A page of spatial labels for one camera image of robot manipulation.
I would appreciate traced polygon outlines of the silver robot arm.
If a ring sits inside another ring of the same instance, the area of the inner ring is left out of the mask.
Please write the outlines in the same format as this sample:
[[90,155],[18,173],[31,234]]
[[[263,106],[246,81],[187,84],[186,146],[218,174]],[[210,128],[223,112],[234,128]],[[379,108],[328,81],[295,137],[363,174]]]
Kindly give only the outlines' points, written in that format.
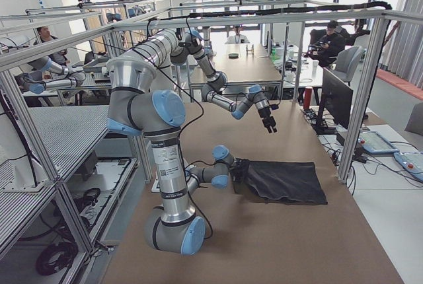
[[158,171],[162,204],[147,218],[145,241],[156,250],[193,255],[203,244],[206,222],[197,215],[190,196],[202,183],[225,188],[236,159],[227,147],[218,145],[212,151],[213,166],[186,168],[178,138],[186,110],[179,95],[169,89],[149,91],[156,68],[147,60],[115,57],[106,66],[112,75],[107,127],[148,138]]
[[277,132],[276,121],[271,115],[275,107],[269,104],[260,85],[251,86],[249,93],[241,102],[229,100],[221,95],[227,77],[223,72],[215,70],[206,51],[192,33],[185,34],[180,41],[173,30],[163,30],[134,46],[132,51],[143,60],[144,64],[152,66],[154,71],[162,69],[157,61],[160,56],[169,57],[171,63],[178,65],[189,54],[193,55],[207,79],[207,83],[202,87],[203,100],[226,109],[237,120],[241,119],[252,105],[255,105],[268,132]]

